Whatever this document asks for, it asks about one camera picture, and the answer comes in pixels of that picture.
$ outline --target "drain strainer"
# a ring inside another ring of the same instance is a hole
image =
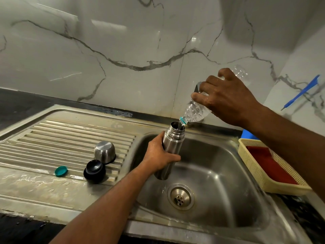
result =
[[[184,184],[172,184],[167,191],[168,201],[179,210],[188,210],[194,204],[194,195]]]

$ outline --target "red sponge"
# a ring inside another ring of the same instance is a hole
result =
[[[274,161],[268,147],[246,146],[246,148],[271,179],[277,182],[298,185],[291,175]]]

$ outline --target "yellow plastic basket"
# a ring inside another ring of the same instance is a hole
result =
[[[253,158],[246,146],[267,146],[260,140],[239,139],[238,154],[263,191],[268,193],[301,196],[312,190],[306,181],[286,161],[270,149],[273,159],[295,179],[298,185],[272,180]]]

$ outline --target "blue object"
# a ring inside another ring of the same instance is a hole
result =
[[[316,86],[318,83],[318,77],[319,77],[319,74],[304,89],[302,89],[301,92],[295,98],[293,98],[289,102],[287,102],[281,110],[289,107],[293,102],[295,102],[295,100],[297,98],[299,98],[301,95],[305,94],[312,87]]]
[[[252,133],[247,131],[246,129],[243,130],[241,138],[243,138],[243,139],[259,139],[258,137],[256,137],[255,135],[253,135]]]
[[[55,170],[54,174],[56,177],[62,177],[64,176],[68,171],[68,168],[65,167],[65,166],[60,166],[60,167],[57,167],[57,169]]]

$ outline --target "countertop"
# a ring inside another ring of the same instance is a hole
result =
[[[32,93],[8,90],[0,88],[0,130],[30,117],[54,104],[60,104],[80,109],[95,110],[113,115],[121,115],[136,119],[169,124],[174,119],[143,114],[127,110],[76,102],[66,99],[47,97]],[[241,131],[212,125],[197,124],[197,128],[208,132],[218,132],[225,135],[240,137]],[[325,221],[319,213],[303,197],[279,196],[295,216],[296,220],[304,228],[314,244],[325,243]],[[0,242],[20,243],[32,240],[33,243],[48,243],[64,226],[54,223],[44,223],[35,220],[13,218],[0,215]],[[122,236],[121,243],[125,241],[138,241],[138,238]],[[142,243],[168,243],[141,239]]]

